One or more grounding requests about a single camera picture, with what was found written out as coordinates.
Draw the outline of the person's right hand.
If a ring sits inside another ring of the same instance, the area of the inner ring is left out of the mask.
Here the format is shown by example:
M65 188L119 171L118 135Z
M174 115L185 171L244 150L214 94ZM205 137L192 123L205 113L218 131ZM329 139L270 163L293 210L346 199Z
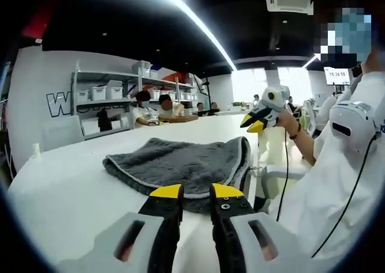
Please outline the person's right hand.
M289 111L283 110L278 116L276 126L284 128L290 135L295 135L298 132L299 123Z

